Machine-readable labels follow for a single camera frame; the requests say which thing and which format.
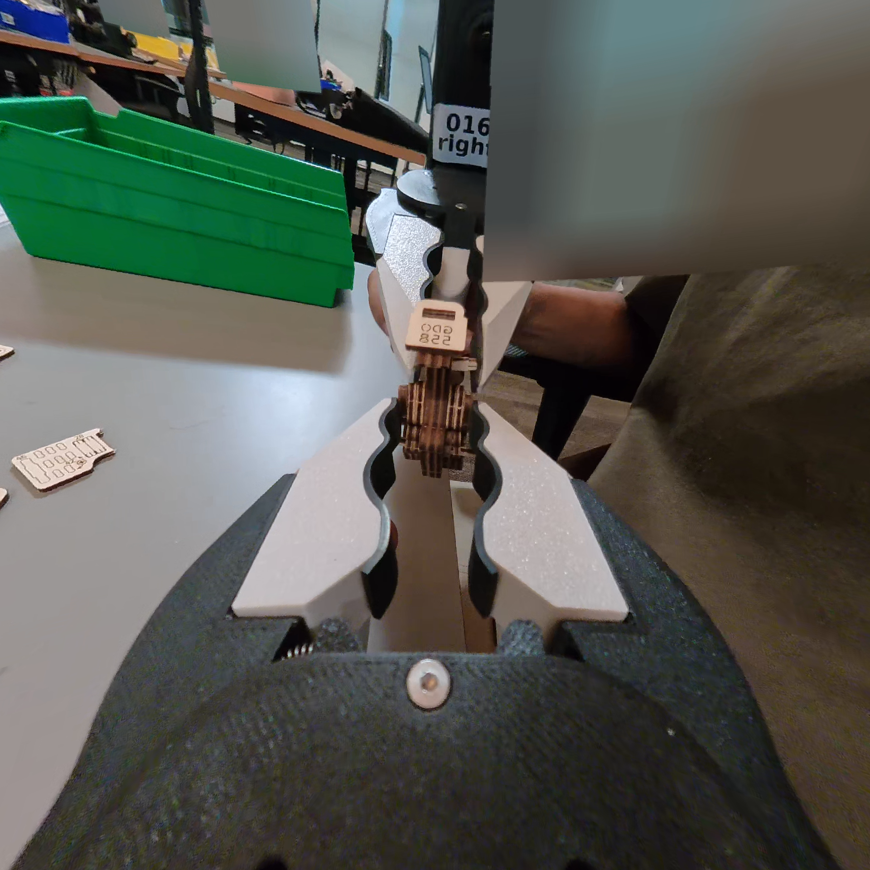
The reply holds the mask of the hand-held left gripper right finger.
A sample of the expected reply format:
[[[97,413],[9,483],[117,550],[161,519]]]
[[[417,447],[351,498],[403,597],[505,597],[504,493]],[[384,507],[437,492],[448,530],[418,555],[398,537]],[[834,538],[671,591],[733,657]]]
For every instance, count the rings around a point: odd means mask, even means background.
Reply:
[[[515,621],[552,639],[569,621],[629,615],[571,477],[484,402],[473,408],[475,517],[469,595],[503,633]]]

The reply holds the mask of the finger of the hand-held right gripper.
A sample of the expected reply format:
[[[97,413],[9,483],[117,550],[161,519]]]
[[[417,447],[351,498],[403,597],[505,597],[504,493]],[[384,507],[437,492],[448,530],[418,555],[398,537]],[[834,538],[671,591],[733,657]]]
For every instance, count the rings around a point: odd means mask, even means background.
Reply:
[[[469,258],[469,310],[473,331],[475,376],[495,373],[531,293],[530,281],[488,281],[483,278],[484,236],[477,235]]]
[[[428,258],[443,242],[441,230],[413,215],[397,190],[383,189],[369,205],[365,227],[376,256],[377,296],[392,351],[406,371],[415,353],[406,348],[411,315],[432,280]]]

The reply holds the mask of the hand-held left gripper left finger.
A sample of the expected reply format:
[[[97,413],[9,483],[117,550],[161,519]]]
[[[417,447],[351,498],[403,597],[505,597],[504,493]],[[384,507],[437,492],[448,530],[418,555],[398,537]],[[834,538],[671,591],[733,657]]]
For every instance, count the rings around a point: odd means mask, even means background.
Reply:
[[[397,400],[383,399],[300,466],[232,603],[236,617],[358,629],[385,615],[397,556],[384,498],[399,435]]]

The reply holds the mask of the wooden motorcycle model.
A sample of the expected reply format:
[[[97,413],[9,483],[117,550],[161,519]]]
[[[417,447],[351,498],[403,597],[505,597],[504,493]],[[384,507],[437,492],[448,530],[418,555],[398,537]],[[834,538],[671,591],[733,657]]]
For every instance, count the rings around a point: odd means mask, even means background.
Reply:
[[[411,313],[406,350],[411,379],[398,390],[404,456],[440,478],[463,468],[468,453],[473,392],[465,381],[477,369],[468,318],[461,304],[425,299]]]

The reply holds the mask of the grey desk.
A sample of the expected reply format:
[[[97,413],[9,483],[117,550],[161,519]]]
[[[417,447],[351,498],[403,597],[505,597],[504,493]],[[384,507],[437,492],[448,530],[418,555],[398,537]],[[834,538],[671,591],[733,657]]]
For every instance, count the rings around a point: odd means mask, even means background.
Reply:
[[[385,615],[238,618],[300,466],[409,376],[333,308],[30,256],[2,231],[2,868],[459,866],[479,725],[448,476],[395,451]],[[37,493],[13,457],[115,449]]]

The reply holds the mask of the person's right hand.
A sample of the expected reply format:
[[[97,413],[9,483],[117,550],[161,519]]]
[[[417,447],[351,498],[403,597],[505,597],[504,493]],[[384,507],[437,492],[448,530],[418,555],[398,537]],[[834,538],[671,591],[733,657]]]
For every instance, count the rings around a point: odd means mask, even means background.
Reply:
[[[562,290],[568,288],[539,281],[532,284],[512,336],[520,351],[552,361],[571,362],[571,351],[565,349],[557,315],[557,303],[565,298]]]

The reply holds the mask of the wooden workbench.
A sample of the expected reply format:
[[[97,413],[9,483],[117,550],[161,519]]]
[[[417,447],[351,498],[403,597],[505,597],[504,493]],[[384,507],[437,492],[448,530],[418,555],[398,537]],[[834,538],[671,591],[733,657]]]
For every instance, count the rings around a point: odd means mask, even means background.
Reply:
[[[78,44],[51,42],[7,29],[1,29],[1,42],[3,44],[17,45],[27,49],[38,49],[55,55],[67,56],[90,66],[102,64],[178,78],[184,78],[186,72],[184,67],[173,67],[160,63],[147,64],[137,60],[119,58],[87,46],[81,47]],[[373,136],[366,136],[353,130],[347,130],[325,119],[308,115],[297,107],[275,103],[244,90],[240,91],[233,85],[226,85],[217,81],[210,81],[209,84],[211,93],[219,99],[262,112],[269,116],[281,118],[294,125],[305,127],[325,136],[353,144],[354,146],[372,150],[377,154],[389,158],[397,158],[397,160],[405,161],[411,165],[424,166],[426,163],[427,158],[423,152],[395,145]]]

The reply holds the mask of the person's olive clothing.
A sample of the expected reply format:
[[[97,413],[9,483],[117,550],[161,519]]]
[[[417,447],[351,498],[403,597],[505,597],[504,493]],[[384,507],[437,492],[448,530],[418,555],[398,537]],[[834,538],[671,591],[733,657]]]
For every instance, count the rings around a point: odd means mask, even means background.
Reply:
[[[837,861],[868,868],[869,278],[688,280],[591,485],[704,606]]]

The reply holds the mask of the green plastic bin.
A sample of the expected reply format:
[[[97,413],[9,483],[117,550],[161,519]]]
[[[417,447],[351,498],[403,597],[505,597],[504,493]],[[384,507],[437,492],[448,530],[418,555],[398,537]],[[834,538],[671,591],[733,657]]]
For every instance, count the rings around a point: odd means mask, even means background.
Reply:
[[[86,97],[2,99],[1,199],[34,257],[326,308],[353,288],[335,170]]]

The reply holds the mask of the small slotted wooden panel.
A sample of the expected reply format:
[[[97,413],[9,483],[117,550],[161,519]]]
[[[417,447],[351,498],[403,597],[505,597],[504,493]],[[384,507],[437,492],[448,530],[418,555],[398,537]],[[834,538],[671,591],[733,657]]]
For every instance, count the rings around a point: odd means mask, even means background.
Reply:
[[[33,490],[49,493],[90,475],[115,453],[98,428],[20,453],[10,463]]]

